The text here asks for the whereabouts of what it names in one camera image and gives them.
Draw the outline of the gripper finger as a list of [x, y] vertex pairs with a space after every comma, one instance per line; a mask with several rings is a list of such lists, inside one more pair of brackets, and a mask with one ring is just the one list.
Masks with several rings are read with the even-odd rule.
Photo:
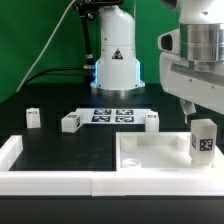
[[195, 104], [185, 99], [181, 99], [180, 105], [184, 113], [185, 123], [189, 124], [190, 121], [196, 116]]

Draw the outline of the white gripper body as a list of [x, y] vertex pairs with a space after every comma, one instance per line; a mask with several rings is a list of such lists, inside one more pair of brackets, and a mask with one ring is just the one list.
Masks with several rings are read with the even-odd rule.
[[160, 55], [160, 82], [165, 92], [224, 114], [224, 63], [211, 63], [208, 71], [178, 55], [163, 52]]

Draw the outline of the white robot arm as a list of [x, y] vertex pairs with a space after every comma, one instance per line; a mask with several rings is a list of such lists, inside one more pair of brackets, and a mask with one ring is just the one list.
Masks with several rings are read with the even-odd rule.
[[[180, 99], [224, 115], [224, 0], [160, 0], [179, 13], [179, 27], [158, 37], [160, 82]], [[143, 87], [135, 55], [135, 21], [112, 2], [101, 4], [101, 56], [92, 88], [105, 93]]]

